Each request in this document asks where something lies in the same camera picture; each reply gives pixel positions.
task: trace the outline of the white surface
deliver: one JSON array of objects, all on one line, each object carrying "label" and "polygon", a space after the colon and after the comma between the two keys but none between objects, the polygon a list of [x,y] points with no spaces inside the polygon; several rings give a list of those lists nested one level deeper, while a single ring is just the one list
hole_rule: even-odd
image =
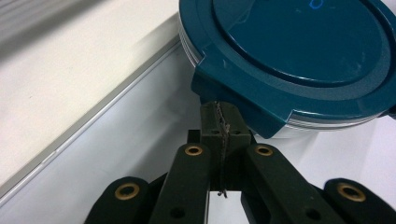
[{"label": "white surface", "polygon": [[166,62],[1,207],[0,223],[82,223],[115,179],[152,181],[165,173],[187,130],[199,128],[199,100],[182,48]]},{"label": "white surface", "polygon": [[177,0],[1,4],[0,197],[177,37]]}]

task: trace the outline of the metal grommet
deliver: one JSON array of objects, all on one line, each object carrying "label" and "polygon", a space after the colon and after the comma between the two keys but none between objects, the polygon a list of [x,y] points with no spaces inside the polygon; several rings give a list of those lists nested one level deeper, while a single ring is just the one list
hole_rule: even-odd
[{"label": "metal grommet", "polygon": [[198,155],[201,155],[201,153],[204,150],[201,147],[191,146],[191,147],[187,147],[184,151],[189,156],[198,156]]},{"label": "metal grommet", "polygon": [[337,185],[337,190],[341,196],[349,199],[350,201],[361,203],[366,200],[366,195],[361,190],[350,184],[339,183]]},{"label": "metal grommet", "polygon": [[254,150],[256,151],[256,153],[262,156],[271,156],[272,154],[274,154],[274,151],[267,146],[256,146]]},{"label": "metal grommet", "polygon": [[135,183],[126,183],[120,185],[114,193],[116,198],[122,201],[130,200],[139,193],[139,186]]}]

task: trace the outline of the blue lid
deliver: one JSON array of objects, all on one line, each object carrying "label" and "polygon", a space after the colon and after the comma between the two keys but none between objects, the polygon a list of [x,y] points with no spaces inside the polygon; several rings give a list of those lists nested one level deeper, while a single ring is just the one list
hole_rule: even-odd
[{"label": "blue lid", "polygon": [[396,18],[379,0],[181,0],[202,60],[192,89],[271,137],[290,118],[365,120],[396,105]]}]

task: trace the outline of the container lid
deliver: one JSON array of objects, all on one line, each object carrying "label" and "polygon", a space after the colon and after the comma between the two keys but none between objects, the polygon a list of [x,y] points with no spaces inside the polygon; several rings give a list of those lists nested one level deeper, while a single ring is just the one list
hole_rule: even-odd
[{"label": "container lid", "polygon": [[359,124],[396,105],[395,28],[378,0],[180,1],[192,89],[271,137]]}]

